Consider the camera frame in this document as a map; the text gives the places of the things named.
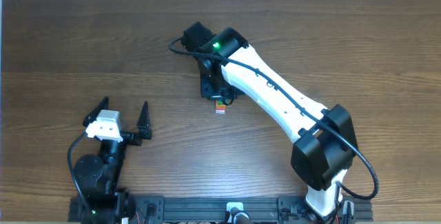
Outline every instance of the table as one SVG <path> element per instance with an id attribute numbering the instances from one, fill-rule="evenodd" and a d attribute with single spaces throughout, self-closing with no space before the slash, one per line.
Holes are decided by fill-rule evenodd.
<path id="1" fill-rule="evenodd" d="M 135 194 L 305 194 L 276 122 L 246 96 L 215 114 L 195 60 L 168 50 L 195 21 L 236 28 L 295 88 L 350 111 L 377 221 L 441 219 L 440 0 L 4 0 L 2 221 L 67 219 L 66 152 L 104 96 L 129 130 L 150 105 L 153 139 L 121 175 Z M 358 159 L 345 184 L 371 191 Z"/>

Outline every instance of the wood grain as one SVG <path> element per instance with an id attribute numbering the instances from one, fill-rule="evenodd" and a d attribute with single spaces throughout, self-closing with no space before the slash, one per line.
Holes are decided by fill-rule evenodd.
<path id="1" fill-rule="evenodd" d="M 66 220 L 66 152 L 103 96 L 127 129 L 149 102 L 154 138 L 121 176 L 136 194 L 306 192 L 281 128 L 246 96 L 214 114 L 194 60 L 167 49 L 195 21 L 236 28 L 294 87 L 351 112 L 377 221 L 441 220 L 439 0 L 4 0 L 2 221 Z M 371 190 L 360 161 L 345 184 Z"/>

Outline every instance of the wooden surface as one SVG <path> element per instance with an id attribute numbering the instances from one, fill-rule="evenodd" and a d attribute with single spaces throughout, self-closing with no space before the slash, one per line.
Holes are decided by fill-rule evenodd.
<path id="1" fill-rule="evenodd" d="M 282 129 L 246 96 L 214 114 L 195 61 L 167 49 L 195 21 L 236 28 L 295 88 L 350 111 L 377 221 L 441 220 L 440 0 L 4 0 L 2 221 L 66 220 L 66 152 L 104 96 L 127 129 L 150 105 L 154 138 L 121 176 L 135 194 L 305 194 Z M 371 191 L 359 160 L 345 184 Z"/>

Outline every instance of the colorful object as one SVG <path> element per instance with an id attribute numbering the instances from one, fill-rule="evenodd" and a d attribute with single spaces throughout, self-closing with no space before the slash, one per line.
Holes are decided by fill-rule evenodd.
<path id="1" fill-rule="evenodd" d="M 216 101 L 216 114 L 225 114 L 227 106 L 223 104 L 222 100 Z"/>

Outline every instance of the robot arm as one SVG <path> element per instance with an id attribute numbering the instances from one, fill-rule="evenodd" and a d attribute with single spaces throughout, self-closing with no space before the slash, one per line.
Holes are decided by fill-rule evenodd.
<path id="1" fill-rule="evenodd" d="M 321 130 L 315 121 L 304 116 L 266 78 L 232 61 L 249 65 L 266 74 L 313 117 L 326 123 L 357 148 L 348 111 L 340 105 L 328 110 L 324 105 L 301 94 L 265 64 L 247 40 L 232 28 L 215 35 L 198 22 L 184 31 L 181 43 L 189 52 L 187 55 L 193 55 L 198 61 L 202 97 L 232 100 L 237 95 L 246 94 L 287 133 L 294 144 L 291 165 L 308 184 L 306 202 L 319 220 L 327 222 L 337 211 L 336 200 L 342 200 L 337 182 L 342 183 L 355 154 L 332 133 Z M 172 45 L 170 49 L 177 52 Z M 204 54 L 229 60 L 216 60 Z"/>

